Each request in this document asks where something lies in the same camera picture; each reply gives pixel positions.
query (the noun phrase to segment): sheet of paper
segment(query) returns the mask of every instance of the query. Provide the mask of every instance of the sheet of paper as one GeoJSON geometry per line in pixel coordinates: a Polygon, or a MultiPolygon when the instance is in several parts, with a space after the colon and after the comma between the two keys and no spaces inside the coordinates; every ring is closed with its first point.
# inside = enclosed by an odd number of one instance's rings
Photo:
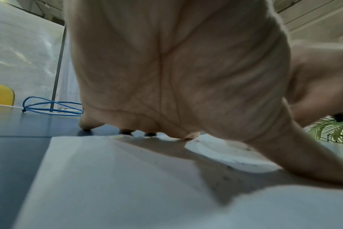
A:
{"type": "Polygon", "coordinates": [[[162,138],[53,138],[14,229],[343,229],[343,188],[208,135],[162,138]]]}

